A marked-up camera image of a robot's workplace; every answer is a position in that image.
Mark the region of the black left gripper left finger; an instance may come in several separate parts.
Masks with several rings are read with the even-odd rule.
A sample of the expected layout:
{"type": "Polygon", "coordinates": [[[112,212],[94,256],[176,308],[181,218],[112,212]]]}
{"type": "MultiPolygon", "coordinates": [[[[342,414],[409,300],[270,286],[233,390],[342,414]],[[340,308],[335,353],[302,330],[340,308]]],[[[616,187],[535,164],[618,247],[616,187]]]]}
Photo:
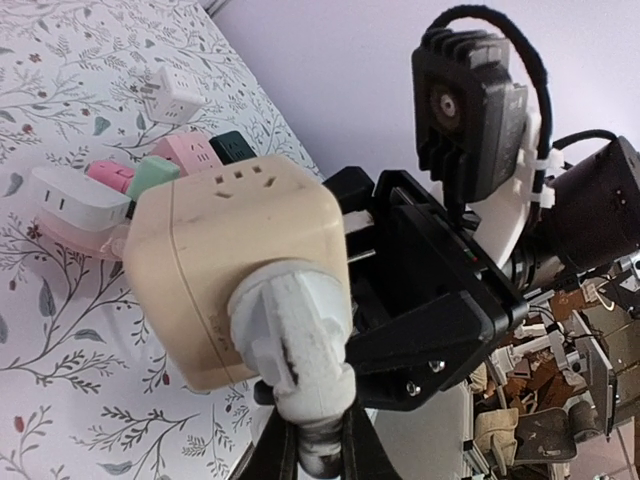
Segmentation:
{"type": "Polygon", "coordinates": [[[298,478],[297,427],[275,407],[261,406],[252,423],[253,451],[240,479],[294,480],[298,478]]]}

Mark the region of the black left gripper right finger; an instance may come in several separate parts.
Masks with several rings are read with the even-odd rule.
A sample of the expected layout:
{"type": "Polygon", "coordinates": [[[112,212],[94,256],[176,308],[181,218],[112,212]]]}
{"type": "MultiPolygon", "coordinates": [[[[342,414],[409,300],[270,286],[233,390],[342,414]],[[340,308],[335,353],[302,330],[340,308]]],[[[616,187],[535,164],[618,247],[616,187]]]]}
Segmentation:
{"type": "Polygon", "coordinates": [[[400,475],[389,460],[365,408],[358,399],[354,401],[343,417],[341,448],[341,479],[400,479],[400,475]]]}

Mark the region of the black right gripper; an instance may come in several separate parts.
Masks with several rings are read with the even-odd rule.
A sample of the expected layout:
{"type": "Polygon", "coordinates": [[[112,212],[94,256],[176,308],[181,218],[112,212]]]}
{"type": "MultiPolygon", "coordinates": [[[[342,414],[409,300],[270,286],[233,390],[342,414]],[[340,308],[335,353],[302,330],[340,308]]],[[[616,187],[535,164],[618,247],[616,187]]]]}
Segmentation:
{"type": "Polygon", "coordinates": [[[324,181],[344,215],[355,335],[346,360],[367,408],[412,411],[476,370],[526,317],[500,268],[407,172],[345,167],[324,181]]]}

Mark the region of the white power strip plug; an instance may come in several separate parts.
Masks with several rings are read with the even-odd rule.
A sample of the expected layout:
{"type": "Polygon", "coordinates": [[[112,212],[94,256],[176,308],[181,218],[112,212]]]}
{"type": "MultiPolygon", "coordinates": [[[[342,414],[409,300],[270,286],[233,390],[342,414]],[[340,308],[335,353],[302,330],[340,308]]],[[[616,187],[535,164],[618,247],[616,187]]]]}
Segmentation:
{"type": "Polygon", "coordinates": [[[311,262],[276,261],[239,284],[228,312],[235,349],[272,387],[278,413],[298,435],[300,466],[313,478],[336,478],[343,417],[356,397],[346,361],[348,289],[311,262]]]}

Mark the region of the beige cube socket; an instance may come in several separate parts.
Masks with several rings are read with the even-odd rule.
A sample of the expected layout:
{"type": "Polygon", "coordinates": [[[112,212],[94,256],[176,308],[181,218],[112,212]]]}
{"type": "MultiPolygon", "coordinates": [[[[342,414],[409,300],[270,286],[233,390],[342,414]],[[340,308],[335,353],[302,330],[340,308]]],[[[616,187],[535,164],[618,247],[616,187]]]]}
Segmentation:
{"type": "Polygon", "coordinates": [[[337,200],[283,155],[145,191],[123,253],[128,284],[147,321],[198,392],[254,377],[231,341],[227,305],[248,275],[281,260],[310,261],[349,283],[337,200]]]}

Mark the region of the dark green cube socket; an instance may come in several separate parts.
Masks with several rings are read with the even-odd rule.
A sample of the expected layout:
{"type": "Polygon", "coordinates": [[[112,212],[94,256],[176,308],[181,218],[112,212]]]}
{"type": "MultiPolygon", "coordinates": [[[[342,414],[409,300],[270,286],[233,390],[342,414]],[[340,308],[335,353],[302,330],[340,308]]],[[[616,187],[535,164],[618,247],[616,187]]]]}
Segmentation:
{"type": "Polygon", "coordinates": [[[223,165],[256,157],[254,150],[237,130],[215,135],[209,140],[209,144],[223,165]]]}

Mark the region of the pink cube socket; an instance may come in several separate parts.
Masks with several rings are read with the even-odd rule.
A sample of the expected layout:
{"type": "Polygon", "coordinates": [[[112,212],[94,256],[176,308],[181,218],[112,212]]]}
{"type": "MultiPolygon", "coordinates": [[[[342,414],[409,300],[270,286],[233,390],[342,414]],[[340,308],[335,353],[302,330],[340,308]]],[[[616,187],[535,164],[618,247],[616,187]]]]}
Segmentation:
{"type": "Polygon", "coordinates": [[[177,165],[181,177],[223,166],[208,138],[200,132],[165,136],[156,143],[151,154],[177,165]]]}

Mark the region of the white cube socket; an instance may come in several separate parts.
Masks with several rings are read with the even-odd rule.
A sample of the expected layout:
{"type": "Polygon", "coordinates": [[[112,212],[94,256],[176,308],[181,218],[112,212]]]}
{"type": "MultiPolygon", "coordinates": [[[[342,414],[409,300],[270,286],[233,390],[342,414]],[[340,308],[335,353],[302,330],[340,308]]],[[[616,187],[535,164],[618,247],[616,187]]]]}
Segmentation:
{"type": "Polygon", "coordinates": [[[196,76],[162,66],[140,88],[148,118],[157,123],[184,125],[206,104],[196,76]]]}

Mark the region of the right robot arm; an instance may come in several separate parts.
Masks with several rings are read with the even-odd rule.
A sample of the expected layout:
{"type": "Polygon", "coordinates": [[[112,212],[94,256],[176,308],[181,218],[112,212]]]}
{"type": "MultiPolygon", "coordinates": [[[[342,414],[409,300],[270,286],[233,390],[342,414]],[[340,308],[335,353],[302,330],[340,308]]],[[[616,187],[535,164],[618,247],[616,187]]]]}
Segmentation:
{"type": "Polygon", "coordinates": [[[411,57],[418,164],[325,181],[344,214],[357,400],[411,411],[467,379],[520,326],[526,295],[577,284],[639,248],[639,154],[621,136],[576,165],[552,136],[547,72],[504,14],[441,13],[411,57]]]}

